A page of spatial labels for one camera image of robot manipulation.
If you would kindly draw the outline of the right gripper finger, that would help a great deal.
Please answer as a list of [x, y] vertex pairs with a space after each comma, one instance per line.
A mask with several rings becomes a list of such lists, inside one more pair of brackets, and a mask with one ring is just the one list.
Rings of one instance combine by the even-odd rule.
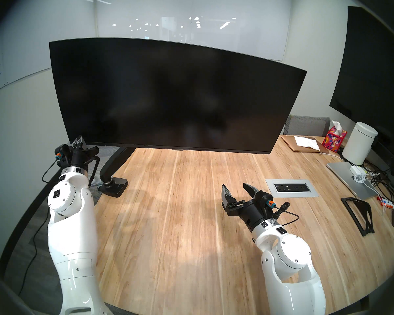
[[236, 203], [236, 199], [231, 195], [230, 191], [224, 184], [222, 185], [221, 199], [223, 207], [231, 207]]
[[259, 189], [257, 189], [256, 187], [247, 183], [243, 183], [243, 188], [251, 196], [252, 199], [257, 199], [259, 197]]

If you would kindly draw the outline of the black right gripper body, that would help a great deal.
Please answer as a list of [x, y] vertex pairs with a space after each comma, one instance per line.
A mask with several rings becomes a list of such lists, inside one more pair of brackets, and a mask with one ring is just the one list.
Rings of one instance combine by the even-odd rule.
[[248, 201], [237, 201], [231, 207], [224, 207], [228, 216], [236, 216], [244, 221], [245, 225], [252, 232], [259, 224], [273, 219], [273, 223], [279, 218], [279, 211], [273, 212], [273, 196], [267, 192], [259, 191], [257, 199]]

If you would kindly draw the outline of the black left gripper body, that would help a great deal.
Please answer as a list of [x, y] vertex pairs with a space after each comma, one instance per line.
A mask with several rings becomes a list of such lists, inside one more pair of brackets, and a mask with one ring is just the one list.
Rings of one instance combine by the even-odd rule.
[[88, 170], [88, 164], [94, 160], [95, 156], [99, 153], [98, 146], [83, 149], [78, 147], [68, 146], [62, 144], [55, 149], [57, 158], [57, 165], [61, 169], [68, 167], [78, 167], [83, 170]]

